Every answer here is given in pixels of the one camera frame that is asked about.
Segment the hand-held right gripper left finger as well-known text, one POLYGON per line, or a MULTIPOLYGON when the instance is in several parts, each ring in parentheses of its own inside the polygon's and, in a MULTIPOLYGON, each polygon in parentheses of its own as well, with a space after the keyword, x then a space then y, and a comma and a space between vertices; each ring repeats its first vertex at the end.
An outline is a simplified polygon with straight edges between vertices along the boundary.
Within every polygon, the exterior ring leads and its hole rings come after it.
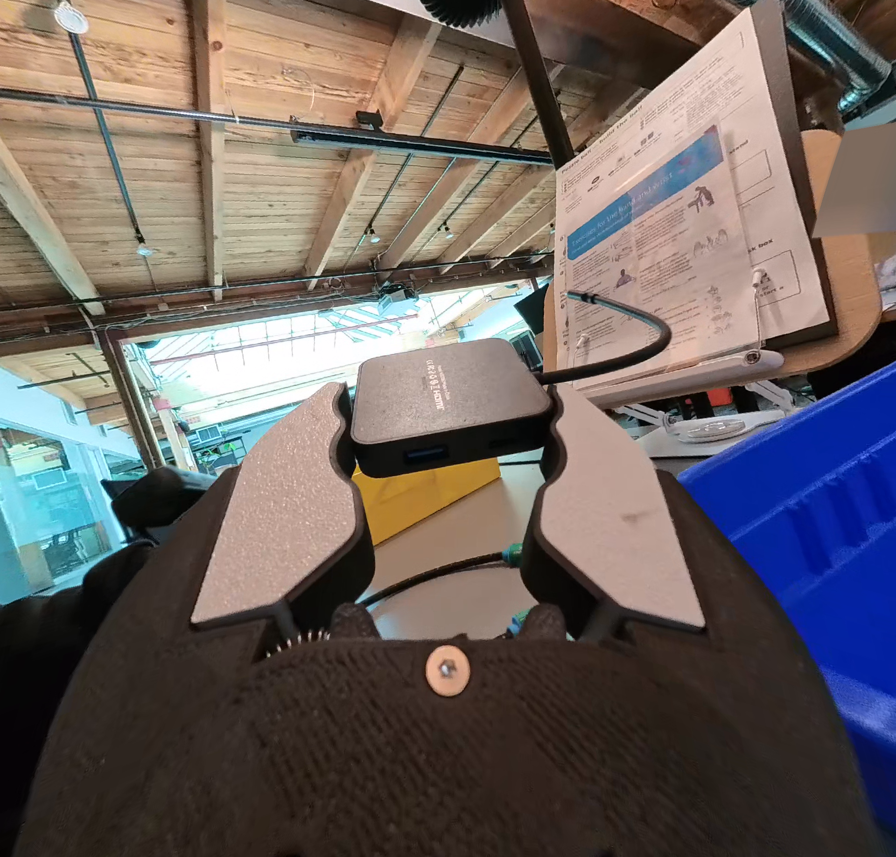
POLYGON ((242 461, 191 622, 328 627, 371 583, 375 547, 353 482, 348 386, 330 382, 242 461))

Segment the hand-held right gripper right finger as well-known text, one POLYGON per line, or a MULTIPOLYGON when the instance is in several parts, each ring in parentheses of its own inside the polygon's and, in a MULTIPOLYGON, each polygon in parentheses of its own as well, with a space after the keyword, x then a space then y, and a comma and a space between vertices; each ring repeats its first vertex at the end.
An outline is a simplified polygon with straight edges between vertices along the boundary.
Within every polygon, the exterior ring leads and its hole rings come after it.
POLYGON ((547 390, 539 488, 521 580, 574 641, 630 621, 688 635, 706 618, 658 474, 644 451, 570 384, 547 390))

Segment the yellow plastic bin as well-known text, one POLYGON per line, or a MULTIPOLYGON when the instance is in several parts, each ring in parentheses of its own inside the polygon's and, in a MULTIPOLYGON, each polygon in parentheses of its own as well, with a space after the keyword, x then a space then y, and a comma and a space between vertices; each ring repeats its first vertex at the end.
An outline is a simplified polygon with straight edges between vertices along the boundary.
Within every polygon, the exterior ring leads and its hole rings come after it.
POLYGON ((500 479, 496 458, 371 478, 356 468, 352 481, 360 491, 374 546, 413 527, 500 479))

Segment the blue plastic bin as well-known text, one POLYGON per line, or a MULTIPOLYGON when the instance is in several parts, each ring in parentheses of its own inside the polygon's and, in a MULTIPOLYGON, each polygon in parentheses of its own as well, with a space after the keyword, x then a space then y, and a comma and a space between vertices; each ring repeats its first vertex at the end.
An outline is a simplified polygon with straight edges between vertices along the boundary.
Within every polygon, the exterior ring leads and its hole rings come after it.
POLYGON ((680 482, 788 614, 894 855, 895 368, 696 464, 680 482))

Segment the black square adapter hub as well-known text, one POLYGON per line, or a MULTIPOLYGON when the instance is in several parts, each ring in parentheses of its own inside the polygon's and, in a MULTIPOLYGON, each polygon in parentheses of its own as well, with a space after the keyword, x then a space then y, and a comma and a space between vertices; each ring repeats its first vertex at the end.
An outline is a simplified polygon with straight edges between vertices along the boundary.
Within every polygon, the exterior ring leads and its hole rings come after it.
POLYGON ((384 479, 542 448, 554 406, 500 338, 370 358, 357 369, 350 437, 384 479))

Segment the grey desk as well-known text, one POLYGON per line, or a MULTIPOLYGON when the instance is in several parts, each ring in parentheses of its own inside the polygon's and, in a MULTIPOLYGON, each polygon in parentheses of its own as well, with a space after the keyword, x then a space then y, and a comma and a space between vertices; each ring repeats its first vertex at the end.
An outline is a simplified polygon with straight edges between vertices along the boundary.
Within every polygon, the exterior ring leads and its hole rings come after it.
MULTIPOLYGON (((535 456, 515 457, 498 480, 376 546, 375 575, 364 596, 521 542, 543 482, 535 456)), ((383 639, 492 639, 533 604, 517 569, 487 567, 416 584, 369 612, 383 639)))

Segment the clear round disc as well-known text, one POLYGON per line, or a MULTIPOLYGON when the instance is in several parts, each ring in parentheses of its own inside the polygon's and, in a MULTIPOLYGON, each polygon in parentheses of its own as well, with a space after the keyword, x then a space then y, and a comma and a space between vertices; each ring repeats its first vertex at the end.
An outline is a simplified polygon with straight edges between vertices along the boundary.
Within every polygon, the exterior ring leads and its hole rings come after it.
POLYGON ((680 422, 673 425, 668 432, 677 437, 682 443, 689 445, 710 444, 743 436, 746 433, 746 423, 739 419, 708 421, 701 424, 690 425, 680 422))

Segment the black monitor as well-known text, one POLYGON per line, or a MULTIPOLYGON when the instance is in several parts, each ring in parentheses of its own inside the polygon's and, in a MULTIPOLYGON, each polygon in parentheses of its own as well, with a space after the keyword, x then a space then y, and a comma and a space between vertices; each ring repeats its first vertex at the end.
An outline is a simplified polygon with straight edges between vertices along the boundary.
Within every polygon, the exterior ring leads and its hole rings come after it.
POLYGON ((544 284, 514 304, 526 330, 511 337, 511 345, 532 371, 541 371, 544 367, 546 295, 547 284, 544 284))

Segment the wooden document stand with papers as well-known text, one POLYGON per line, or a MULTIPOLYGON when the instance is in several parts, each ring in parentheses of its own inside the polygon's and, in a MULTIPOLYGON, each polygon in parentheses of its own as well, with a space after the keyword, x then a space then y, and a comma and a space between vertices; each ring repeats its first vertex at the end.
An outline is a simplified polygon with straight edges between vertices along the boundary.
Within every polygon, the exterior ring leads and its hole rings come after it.
POLYGON ((557 171, 556 367, 602 410, 834 365, 882 316, 865 235, 812 236, 840 137, 799 130, 787 5, 755 0, 557 171))

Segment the black ceiling track rail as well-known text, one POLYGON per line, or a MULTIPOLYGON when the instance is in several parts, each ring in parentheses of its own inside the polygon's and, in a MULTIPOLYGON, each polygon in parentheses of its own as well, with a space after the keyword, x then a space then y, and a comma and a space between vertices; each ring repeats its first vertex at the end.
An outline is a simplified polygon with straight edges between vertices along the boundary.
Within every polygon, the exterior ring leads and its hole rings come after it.
POLYGON ((426 155, 450 160, 474 160, 504 164, 535 165, 553 168, 547 151, 510 146, 487 145, 469 141, 433 138, 423 135, 392 134, 375 128, 312 124, 292 119, 287 131, 296 144, 368 150, 375 153, 426 155))

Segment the silver flexible duct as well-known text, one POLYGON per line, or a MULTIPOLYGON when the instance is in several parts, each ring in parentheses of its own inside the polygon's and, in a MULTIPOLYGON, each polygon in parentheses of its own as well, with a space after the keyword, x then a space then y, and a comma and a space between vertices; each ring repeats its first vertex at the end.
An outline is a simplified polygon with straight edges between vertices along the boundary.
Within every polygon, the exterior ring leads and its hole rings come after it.
MULTIPOLYGON (((727 0, 749 8, 759 0, 727 0)), ((838 111, 859 119, 894 98, 894 61, 887 59, 836 9, 831 0, 779 0, 793 48, 843 88, 838 111)))

